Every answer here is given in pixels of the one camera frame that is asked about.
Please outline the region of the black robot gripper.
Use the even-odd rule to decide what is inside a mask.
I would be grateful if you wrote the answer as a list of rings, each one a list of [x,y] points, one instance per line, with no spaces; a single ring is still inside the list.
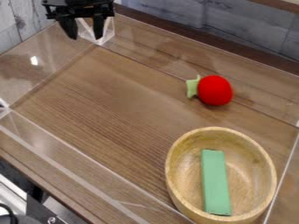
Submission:
[[[114,0],[41,0],[48,19],[57,19],[70,39],[78,36],[74,18],[93,18],[94,39],[102,37],[104,18],[114,16]]]

